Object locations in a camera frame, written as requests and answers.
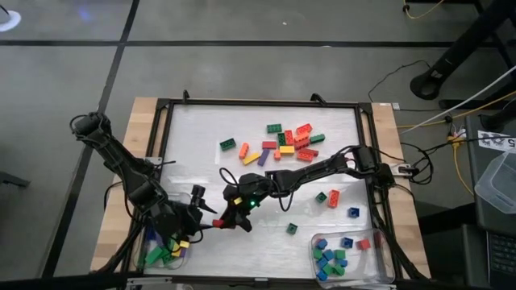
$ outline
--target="yellow cable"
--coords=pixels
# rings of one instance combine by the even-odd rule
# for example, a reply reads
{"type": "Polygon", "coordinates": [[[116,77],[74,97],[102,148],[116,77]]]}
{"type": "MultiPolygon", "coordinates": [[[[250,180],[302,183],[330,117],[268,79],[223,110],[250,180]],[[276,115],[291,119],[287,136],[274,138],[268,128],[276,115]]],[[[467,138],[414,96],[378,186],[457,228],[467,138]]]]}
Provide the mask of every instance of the yellow cable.
{"type": "MultiPolygon", "coordinates": [[[[435,4],[435,5],[434,5],[432,8],[430,8],[427,12],[425,12],[425,13],[423,13],[423,14],[419,15],[419,16],[412,16],[412,15],[410,15],[410,13],[409,13],[409,10],[408,10],[408,9],[406,9],[406,10],[405,10],[405,13],[406,13],[406,15],[407,15],[407,16],[409,16],[409,18],[410,18],[410,19],[413,19],[413,20],[415,20],[415,19],[420,19],[420,18],[423,18],[423,17],[427,16],[430,12],[432,12],[435,8],[437,8],[437,6],[439,6],[439,5],[443,4],[443,2],[444,2],[444,0],[439,1],[439,3],[435,4]]],[[[406,0],[403,0],[403,5],[404,5],[404,6],[407,6],[407,5],[406,5],[406,0]]]]}

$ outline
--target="green lego brick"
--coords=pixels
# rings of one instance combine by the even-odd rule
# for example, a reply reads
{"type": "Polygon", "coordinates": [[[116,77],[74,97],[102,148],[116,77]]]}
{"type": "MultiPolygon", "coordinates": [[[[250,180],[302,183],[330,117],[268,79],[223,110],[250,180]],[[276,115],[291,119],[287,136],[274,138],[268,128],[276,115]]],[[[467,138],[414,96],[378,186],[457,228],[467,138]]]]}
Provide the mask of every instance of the green lego brick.
{"type": "Polygon", "coordinates": [[[280,144],[280,146],[286,146],[287,141],[285,139],[285,133],[278,133],[277,134],[277,142],[280,144]]]}
{"type": "Polygon", "coordinates": [[[335,250],[333,251],[336,259],[346,259],[346,251],[345,250],[335,250]]]}
{"type": "Polygon", "coordinates": [[[344,269],[342,266],[340,266],[339,264],[336,264],[334,267],[333,267],[333,272],[335,274],[337,274],[338,276],[344,276],[344,272],[346,271],[346,269],[344,269]]]}
{"type": "Polygon", "coordinates": [[[226,141],[222,141],[220,143],[220,148],[225,151],[225,150],[229,150],[229,149],[232,149],[236,147],[236,143],[235,143],[235,140],[233,138],[231,139],[228,139],[226,141]]]}
{"type": "Polygon", "coordinates": [[[161,247],[158,247],[158,246],[155,247],[154,250],[152,250],[150,253],[148,253],[147,257],[145,257],[145,263],[147,263],[148,265],[154,264],[154,262],[157,261],[161,257],[163,252],[164,251],[161,247]]]}
{"type": "Polygon", "coordinates": [[[289,226],[287,226],[287,233],[289,234],[296,234],[297,230],[298,226],[294,225],[293,223],[289,223],[289,226]]]}
{"type": "Polygon", "coordinates": [[[281,124],[267,125],[267,133],[279,133],[281,132],[281,124]]]}
{"type": "Polygon", "coordinates": [[[326,196],[326,194],[324,193],[319,193],[316,197],[315,197],[315,200],[318,202],[318,203],[323,203],[323,201],[325,201],[328,197],[326,196]]]}
{"type": "Polygon", "coordinates": [[[329,276],[331,273],[333,273],[333,267],[330,264],[326,264],[326,266],[322,267],[322,271],[329,276]]]}
{"type": "Polygon", "coordinates": [[[310,137],[310,144],[322,142],[325,138],[324,134],[312,136],[310,137]]]}
{"type": "Polygon", "coordinates": [[[323,256],[323,251],[321,251],[321,249],[319,248],[314,248],[314,259],[321,259],[321,257],[323,256]]]}

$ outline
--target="purple lego brick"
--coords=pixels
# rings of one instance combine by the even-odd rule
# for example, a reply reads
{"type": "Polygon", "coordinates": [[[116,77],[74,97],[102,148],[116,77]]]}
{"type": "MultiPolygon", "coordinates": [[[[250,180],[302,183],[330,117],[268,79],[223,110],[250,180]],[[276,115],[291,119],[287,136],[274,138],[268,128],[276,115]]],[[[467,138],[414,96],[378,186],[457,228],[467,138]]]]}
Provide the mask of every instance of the purple lego brick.
{"type": "Polygon", "coordinates": [[[264,166],[265,164],[265,160],[267,160],[267,156],[268,156],[268,153],[270,152],[269,149],[264,149],[263,152],[261,152],[261,156],[260,158],[258,159],[258,165],[260,166],[264,166]]]}

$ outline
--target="black cable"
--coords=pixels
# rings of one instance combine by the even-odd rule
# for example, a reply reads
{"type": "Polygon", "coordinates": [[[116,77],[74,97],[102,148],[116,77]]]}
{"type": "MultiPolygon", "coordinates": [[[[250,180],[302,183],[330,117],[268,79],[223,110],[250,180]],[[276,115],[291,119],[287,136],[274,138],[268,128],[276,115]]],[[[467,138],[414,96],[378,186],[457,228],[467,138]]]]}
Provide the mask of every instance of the black cable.
{"type": "Polygon", "coordinates": [[[378,81],[378,82],[377,82],[377,83],[372,87],[372,89],[370,89],[370,90],[368,91],[369,101],[374,102],[374,101],[372,100],[371,93],[374,91],[374,89],[376,89],[376,88],[377,88],[377,86],[378,86],[378,85],[380,85],[382,82],[384,82],[388,77],[390,77],[390,76],[391,76],[391,75],[393,75],[394,73],[397,73],[397,72],[398,72],[400,69],[402,69],[402,68],[408,68],[408,67],[410,67],[410,66],[412,66],[412,65],[414,65],[414,64],[418,64],[418,63],[420,63],[420,62],[423,62],[424,64],[426,64],[426,65],[427,65],[427,67],[428,67],[428,68],[430,68],[430,65],[427,63],[427,61],[426,61],[426,60],[416,60],[416,61],[415,61],[415,62],[413,62],[413,63],[410,63],[410,64],[404,64],[404,65],[400,66],[399,68],[396,68],[396,69],[395,69],[395,70],[393,70],[392,72],[387,73],[387,74],[385,75],[385,77],[384,77],[383,79],[381,79],[381,81],[378,81]]]}

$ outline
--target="blue bricks in bin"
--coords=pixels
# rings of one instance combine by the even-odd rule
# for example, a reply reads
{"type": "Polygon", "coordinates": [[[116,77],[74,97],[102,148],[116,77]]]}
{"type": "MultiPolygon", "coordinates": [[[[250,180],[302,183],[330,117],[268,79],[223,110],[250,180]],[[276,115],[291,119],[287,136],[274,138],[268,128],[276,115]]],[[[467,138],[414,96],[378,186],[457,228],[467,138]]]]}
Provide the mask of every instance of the blue bricks in bin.
{"type": "Polygon", "coordinates": [[[349,208],[347,210],[347,215],[349,215],[350,218],[357,218],[360,216],[360,209],[357,208],[349,208]]]}

